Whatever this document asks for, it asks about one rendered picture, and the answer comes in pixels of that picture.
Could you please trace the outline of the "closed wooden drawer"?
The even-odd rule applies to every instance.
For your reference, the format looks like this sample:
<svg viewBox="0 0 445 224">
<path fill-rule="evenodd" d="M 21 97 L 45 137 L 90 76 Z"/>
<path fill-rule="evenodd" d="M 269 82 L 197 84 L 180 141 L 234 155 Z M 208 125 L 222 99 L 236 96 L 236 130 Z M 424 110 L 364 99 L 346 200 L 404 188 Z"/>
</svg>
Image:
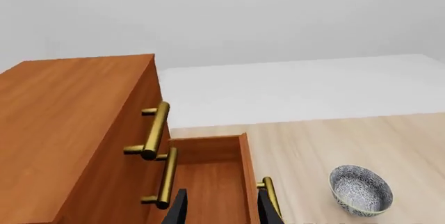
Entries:
<svg viewBox="0 0 445 224">
<path fill-rule="evenodd" d="M 150 207 L 140 198 L 156 193 L 162 165 L 119 152 L 99 155 L 55 224 L 145 224 Z"/>
<path fill-rule="evenodd" d="M 156 108 L 160 102 L 162 102 L 162 96 L 159 79 L 155 61 L 151 59 L 136 85 L 132 88 L 131 93 L 105 135 L 104 140 L 99 145 L 90 164 L 101 154 L 112 154 L 114 152 L 123 154 L 123 148 L 126 146 L 145 144 L 154 116 L 142 116 L 141 110 Z M 169 137 L 170 134 L 166 123 L 158 154 L 167 154 L 167 140 Z M 162 176 L 165 162 L 161 161 L 161 163 L 163 163 L 161 167 Z"/>
</svg>

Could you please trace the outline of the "wooden cabinet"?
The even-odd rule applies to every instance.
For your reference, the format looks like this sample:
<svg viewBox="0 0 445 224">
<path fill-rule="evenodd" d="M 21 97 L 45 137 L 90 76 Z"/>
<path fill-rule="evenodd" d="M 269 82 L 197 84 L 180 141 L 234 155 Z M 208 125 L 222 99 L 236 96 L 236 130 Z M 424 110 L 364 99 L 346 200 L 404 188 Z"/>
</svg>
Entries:
<svg viewBox="0 0 445 224">
<path fill-rule="evenodd" d="M 0 74 L 0 224 L 55 224 L 152 54 L 25 61 Z"/>
</svg>

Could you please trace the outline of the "open wooden drawer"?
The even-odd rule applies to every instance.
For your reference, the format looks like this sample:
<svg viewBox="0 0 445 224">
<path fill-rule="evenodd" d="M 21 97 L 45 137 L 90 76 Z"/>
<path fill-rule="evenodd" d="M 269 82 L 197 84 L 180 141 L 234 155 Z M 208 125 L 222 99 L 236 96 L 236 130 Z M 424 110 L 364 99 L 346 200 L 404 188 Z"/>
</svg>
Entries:
<svg viewBox="0 0 445 224">
<path fill-rule="evenodd" d="M 172 194 L 186 189 L 185 224 L 260 224 L 247 134 L 176 138 Z"/>
</svg>

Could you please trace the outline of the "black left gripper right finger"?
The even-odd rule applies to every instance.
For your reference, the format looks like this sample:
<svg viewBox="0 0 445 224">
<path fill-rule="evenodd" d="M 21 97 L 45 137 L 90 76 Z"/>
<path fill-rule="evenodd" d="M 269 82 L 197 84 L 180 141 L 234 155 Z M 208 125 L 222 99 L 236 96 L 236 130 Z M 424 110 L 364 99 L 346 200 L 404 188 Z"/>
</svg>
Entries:
<svg viewBox="0 0 445 224">
<path fill-rule="evenodd" d="M 257 196 L 257 209 L 260 224 L 284 224 L 284 221 L 274 209 L 267 190 L 259 190 Z"/>
</svg>

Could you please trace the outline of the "blue patterned bowl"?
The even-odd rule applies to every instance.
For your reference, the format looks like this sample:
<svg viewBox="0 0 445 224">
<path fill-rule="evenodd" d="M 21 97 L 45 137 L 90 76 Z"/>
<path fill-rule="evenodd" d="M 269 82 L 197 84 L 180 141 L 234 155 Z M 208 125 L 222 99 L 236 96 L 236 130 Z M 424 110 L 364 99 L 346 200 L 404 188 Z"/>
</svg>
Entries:
<svg viewBox="0 0 445 224">
<path fill-rule="evenodd" d="M 373 171 L 356 165 L 342 165 L 329 175 L 330 191 L 347 213 L 375 217 L 385 213 L 394 201 L 388 183 Z"/>
</svg>

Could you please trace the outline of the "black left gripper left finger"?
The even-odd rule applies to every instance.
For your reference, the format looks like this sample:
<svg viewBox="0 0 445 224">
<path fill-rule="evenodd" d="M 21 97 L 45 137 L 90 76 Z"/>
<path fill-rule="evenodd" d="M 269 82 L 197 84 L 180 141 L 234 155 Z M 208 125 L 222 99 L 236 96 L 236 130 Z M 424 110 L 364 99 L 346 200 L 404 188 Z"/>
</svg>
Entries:
<svg viewBox="0 0 445 224">
<path fill-rule="evenodd" d="M 179 189 L 177 196 L 161 224 L 186 224 L 188 195 L 186 189 Z"/>
</svg>

